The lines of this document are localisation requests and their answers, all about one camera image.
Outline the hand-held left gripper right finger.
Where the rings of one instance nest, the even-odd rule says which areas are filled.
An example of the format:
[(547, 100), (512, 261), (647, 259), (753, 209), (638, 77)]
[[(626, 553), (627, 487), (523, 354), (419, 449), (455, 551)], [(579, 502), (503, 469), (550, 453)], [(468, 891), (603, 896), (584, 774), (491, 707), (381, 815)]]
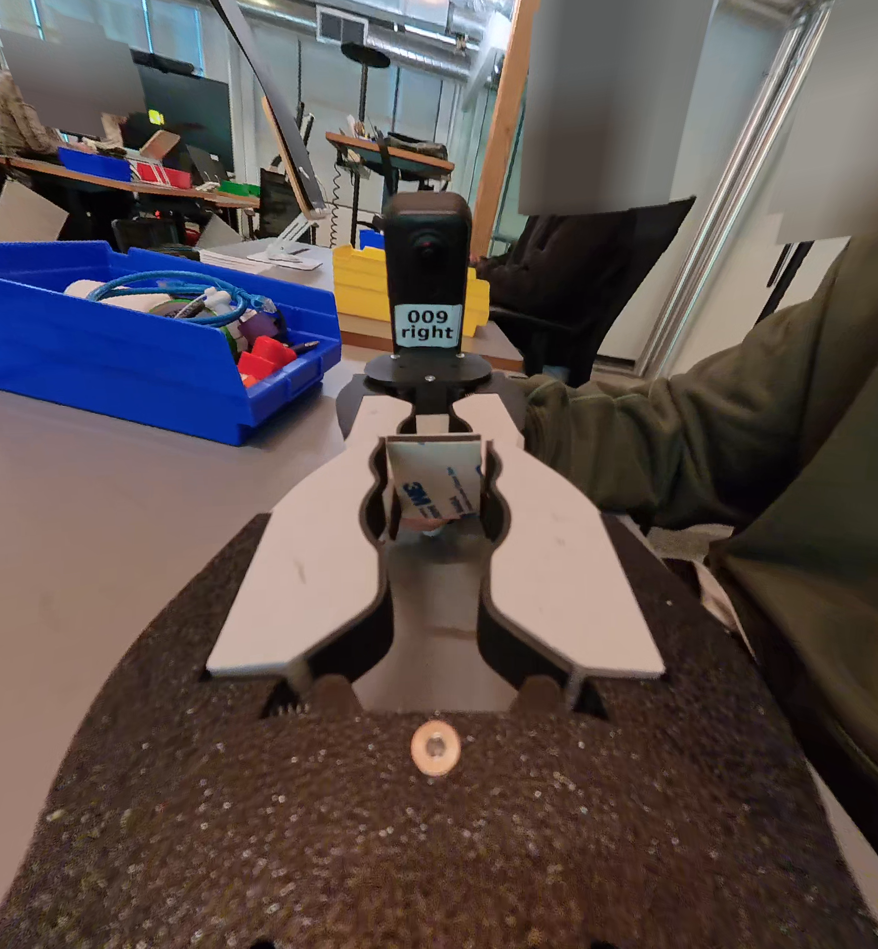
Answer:
[(598, 508), (514, 445), (488, 440), (485, 461), (484, 662), (516, 691), (546, 678), (565, 701), (598, 680), (661, 679), (662, 654)]

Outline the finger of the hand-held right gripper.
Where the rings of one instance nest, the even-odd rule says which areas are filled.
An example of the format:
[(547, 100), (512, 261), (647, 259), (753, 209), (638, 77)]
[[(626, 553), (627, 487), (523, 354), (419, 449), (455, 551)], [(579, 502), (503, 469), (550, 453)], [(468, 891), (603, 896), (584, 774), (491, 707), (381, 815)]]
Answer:
[(525, 437), (497, 394), (472, 394), (454, 402), (450, 415), (467, 426), (470, 433), (480, 436), (483, 447), (524, 447)]
[(395, 397), (366, 395), (346, 434), (346, 447), (376, 447), (381, 440), (399, 433), (402, 425), (414, 419), (412, 403)]

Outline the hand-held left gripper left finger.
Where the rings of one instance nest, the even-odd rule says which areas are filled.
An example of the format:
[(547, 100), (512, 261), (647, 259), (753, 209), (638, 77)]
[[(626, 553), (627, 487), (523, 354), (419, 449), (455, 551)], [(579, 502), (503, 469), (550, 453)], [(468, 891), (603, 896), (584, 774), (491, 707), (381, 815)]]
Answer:
[(207, 662), (213, 679), (352, 682), (392, 642), (385, 438), (363, 436), (270, 512)]

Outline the white double-sided tape piece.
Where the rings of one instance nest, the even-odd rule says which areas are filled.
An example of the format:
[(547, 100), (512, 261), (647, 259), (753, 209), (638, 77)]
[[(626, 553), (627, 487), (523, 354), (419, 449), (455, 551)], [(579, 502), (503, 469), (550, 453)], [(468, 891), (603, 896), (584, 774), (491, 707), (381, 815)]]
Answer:
[(401, 521), (428, 527), (479, 517), (479, 434), (398, 434), (385, 440), (385, 452)]

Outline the person's right forearm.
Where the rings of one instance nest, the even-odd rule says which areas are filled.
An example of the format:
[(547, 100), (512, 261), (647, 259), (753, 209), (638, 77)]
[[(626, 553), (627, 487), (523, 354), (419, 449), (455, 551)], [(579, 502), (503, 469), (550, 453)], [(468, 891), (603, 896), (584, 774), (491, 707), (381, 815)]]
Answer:
[(742, 528), (794, 479), (841, 252), (806, 302), (682, 374), (614, 388), (517, 379), (526, 451), (643, 527)]

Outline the wooden standing desk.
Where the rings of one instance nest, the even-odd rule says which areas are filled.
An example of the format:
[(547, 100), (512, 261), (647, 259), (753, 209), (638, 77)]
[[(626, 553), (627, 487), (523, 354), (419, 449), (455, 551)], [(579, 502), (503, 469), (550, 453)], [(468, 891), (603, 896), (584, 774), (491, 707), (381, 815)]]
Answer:
[(375, 138), (326, 132), (327, 142), (335, 149), (335, 169), (350, 178), (350, 245), (357, 247), (360, 191), (365, 174), (383, 179), (383, 203), (396, 195), (402, 180), (417, 183), (420, 191), (433, 190), (435, 183), (447, 188), (455, 165), (446, 159), (416, 150), (411, 145), (391, 145), (383, 135)]

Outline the small black screen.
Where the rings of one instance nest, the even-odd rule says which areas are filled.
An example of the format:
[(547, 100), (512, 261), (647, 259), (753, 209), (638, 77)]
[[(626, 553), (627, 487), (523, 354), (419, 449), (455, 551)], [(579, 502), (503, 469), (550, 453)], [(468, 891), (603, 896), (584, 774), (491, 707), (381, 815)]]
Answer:
[(279, 172), (259, 170), (259, 209), (257, 236), (277, 238), (301, 214), (293, 187)]

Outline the white papers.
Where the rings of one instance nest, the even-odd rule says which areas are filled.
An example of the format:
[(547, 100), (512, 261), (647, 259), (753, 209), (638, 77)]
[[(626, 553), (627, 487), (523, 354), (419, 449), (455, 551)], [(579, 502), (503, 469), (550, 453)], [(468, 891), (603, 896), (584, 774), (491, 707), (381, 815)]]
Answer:
[(235, 256), (202, 249), (198, 251), (198, 254), (200, 261), (204, 264), (237, 271), (265, 273), (272, 267), (295, 271), (314, 271), (318, 269), (324, 261), (316, 255), (307, 254), (306, 250), (307, 249), (304, 249), (302, 254), (295, 255), (273, 255), (268, 252), (258, 252), (250, 255)]

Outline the black pole lamp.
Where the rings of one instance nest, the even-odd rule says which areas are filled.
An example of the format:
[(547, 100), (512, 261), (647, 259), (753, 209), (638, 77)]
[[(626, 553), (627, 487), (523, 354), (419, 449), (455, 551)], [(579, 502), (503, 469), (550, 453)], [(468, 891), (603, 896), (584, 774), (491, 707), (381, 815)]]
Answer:
[(391, 60), (383, 51), (360, 42), (344, 41), (340, 50), (345, 58), (359, 65), (361, 70), (357, 114), (350, 119), (352, 135), (357, 138), (378, 139), (379, 130), (371, 125), (367, 118), (370, 77), (372, 72), (388, 70), (392, 65)]

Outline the large blue storage bin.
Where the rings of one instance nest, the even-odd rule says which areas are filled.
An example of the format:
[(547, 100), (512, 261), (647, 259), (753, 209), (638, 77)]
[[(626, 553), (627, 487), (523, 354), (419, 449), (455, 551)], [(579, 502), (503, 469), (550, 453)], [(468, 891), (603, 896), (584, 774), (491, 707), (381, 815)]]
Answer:
[[(246, 387), (218, 328), (64, 292), (81, 279), (106, 283), (169, 268), (272, 300), (290, 341), (318, 347)], [(121, 255), (104, 242), (0, 243), (2, 392), (240, 446), (319, 386), (340, 358), (330, 291), (150, 251)]]

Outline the black monitor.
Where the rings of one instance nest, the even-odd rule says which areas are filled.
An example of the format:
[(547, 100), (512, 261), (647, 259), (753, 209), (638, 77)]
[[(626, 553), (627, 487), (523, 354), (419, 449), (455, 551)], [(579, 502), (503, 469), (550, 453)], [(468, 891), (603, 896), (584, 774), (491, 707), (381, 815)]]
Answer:
[(216, 156), (234, 172), (234, 151), (227, 83), (195, 75), (163, 72), (136, 65), (148, 110), (131, 115), (125, 141), (143, 145), (158, 130), (179, 135), (181, 145), (192, 145)]

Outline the red bin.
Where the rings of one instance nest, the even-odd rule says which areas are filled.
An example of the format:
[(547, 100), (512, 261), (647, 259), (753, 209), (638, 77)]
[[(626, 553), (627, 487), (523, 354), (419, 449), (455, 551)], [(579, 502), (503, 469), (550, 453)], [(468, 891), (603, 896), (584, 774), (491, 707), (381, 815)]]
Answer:
[(141, 160), (131, 160), (129, 163), (133, 183), (137, 181), (153, 186), (179, 190), (193, 188), (190, 172), (170, 169), (163, 164)]

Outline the chrome metal pipe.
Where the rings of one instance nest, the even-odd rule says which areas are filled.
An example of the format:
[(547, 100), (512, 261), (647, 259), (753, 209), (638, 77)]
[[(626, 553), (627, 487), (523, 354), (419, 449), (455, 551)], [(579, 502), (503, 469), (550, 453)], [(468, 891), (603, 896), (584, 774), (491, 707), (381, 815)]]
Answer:
[(776, 144), (812, 65), (833, 2), (796, 2), (782, 15), (784, 31), (706, 212), (677, 271), (646, 344), (635, 362), (638, 379), (657, 377), (716, 270), (761, 169)]

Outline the grey panel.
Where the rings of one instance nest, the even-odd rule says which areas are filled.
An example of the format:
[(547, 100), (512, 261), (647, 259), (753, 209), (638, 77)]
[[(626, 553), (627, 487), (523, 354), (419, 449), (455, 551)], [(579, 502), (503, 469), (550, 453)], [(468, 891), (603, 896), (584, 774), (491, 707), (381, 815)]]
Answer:
[(57, 241), (68, 212), (13, 179), (0, 193), (0, 243)]

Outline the wall air vent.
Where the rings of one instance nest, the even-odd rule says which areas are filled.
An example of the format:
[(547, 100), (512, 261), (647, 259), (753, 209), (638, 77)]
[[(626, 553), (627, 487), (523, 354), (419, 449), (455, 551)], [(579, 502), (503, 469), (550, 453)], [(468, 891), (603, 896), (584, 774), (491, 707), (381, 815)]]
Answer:
[(367, 18), (330, 6), (315, 8), (315, 37), (319, 43), (365, 45), (369, 36)]

